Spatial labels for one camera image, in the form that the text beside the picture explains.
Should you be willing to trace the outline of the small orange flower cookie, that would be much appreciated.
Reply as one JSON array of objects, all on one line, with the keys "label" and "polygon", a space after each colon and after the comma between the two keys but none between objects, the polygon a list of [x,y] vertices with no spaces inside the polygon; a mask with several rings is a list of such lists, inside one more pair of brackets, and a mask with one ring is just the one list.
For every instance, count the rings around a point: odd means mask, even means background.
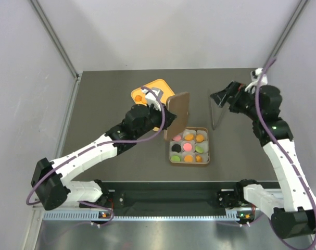
[{"label": "small orange flower cookie", "polygon": [[197,163],[201,163],[201,162],[203,162],[202,157],[201,157],[201,156],[199,156],[199,155],[197,155],[197,156],[196,156],[196,162],[197,162]]}]

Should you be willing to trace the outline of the green cookie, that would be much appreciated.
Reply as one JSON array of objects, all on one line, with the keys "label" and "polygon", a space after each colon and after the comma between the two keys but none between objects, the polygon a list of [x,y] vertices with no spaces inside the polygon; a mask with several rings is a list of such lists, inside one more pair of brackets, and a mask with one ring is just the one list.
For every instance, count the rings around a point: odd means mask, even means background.
[{"label": "green cookie", "polygon": [[202,154],[204,152],[204,149],[200,146],[195,146],[195,151]]},{"label": "green cookie", "polygon": [[180,162],[181,159],[180,159],[180,157],[179,157],[178,155],[173,155],[173,156],[171,157],[171,161],[172,161],[172,162]]}]

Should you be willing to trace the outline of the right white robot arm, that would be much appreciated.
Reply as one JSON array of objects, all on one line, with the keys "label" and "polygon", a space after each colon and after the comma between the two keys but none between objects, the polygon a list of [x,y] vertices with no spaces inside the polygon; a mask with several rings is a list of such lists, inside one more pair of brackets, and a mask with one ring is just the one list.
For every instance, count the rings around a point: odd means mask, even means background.
[{"label": "right white robot arm", "polygon": [[218,107],[228,104],[230,112],[244,114],[252,120],[254,135],[272,164],[283,195],[278,199],[259,182],[243,179],[235,184],[235,202],[259,208],[281,239],[316,235],[316,197],[297,158],[290,127],[280,117],[280,90],[264,85],[256,91],[255,87],[248,89],[233,81],[210,98]]}]

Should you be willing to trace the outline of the black sandwich cookie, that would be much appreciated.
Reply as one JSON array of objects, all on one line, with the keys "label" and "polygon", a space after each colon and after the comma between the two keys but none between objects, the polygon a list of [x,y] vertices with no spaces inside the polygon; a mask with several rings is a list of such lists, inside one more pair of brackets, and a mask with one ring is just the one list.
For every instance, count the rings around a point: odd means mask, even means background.
[{"label": "black sandwich cookie", "polygon": [[174,144],[171,147],[171,151],[180,153],[182,151],[182,148],[181,148],[180,144]]}]

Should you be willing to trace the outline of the metal tongs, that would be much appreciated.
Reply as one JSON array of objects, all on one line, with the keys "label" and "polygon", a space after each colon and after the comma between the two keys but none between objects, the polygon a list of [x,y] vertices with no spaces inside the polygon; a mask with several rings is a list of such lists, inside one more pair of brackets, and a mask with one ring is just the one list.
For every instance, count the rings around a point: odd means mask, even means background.
[{"label": "metal tongs", "polygon": [[227,106],[219,107],[214,99],[211,97],[211,93],[209,93],[209,113],[210,113],[210,121],[211,121],[211,127],[212,130],[216,130],[218,126],[221,124],[221,121],[223,120],[225,116],[225,112],[227,110]]}]

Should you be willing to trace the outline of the gold tin lid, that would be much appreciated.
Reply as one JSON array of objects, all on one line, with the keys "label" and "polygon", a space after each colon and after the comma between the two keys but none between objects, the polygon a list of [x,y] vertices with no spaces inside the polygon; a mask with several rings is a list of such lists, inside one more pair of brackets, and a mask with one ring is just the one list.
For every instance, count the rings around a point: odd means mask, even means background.
[{"label": "gold tin lid", "polygon": [[166,102],[167,110],[176,115],[176,118],[173,119],[163,134],[166,141],[172,140],[185,130],[189,117],[189,100],[189,92],[182,92],[168,97]]}]

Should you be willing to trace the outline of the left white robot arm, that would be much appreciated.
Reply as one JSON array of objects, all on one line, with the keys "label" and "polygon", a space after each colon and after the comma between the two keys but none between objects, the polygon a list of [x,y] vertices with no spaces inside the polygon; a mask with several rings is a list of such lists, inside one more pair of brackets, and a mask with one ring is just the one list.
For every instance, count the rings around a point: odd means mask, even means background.
[{"label": "left white robot arm", "polygon": [[67,156],[39,160],[31,186],[45,210],[54,210],[67,202],[90,202],[105,206],[108,190],[100,180],[75,181],[75,177],[96,164],[116,157],[142,142],[142,136],[155,127],[167,129],[176,119],[166,106],[136,104],[121,123],[110,128],[92,143]]}]

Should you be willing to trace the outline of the round orange biscuit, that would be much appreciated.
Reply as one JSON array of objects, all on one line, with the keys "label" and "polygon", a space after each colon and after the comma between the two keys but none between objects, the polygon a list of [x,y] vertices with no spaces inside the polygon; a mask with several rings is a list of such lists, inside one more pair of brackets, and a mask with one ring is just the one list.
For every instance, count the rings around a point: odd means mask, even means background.
[{"label": "round orange biscuit", "polygon": [[194,134],[189,133],[184,137],[184,139],[187,141],[191,141],[194,139],[194,137],[195,137]]}]

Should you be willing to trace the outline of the pink sandwich cookie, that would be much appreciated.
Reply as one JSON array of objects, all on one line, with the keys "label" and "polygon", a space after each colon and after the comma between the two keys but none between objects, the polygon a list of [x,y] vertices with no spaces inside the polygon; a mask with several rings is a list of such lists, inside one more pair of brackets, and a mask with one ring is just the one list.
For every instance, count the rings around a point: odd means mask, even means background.
[{"label": "pink sandwich cookie", "polygon": [[174,141],[180,141],[182,137],[180,135],[177,135],[173,138]]}]

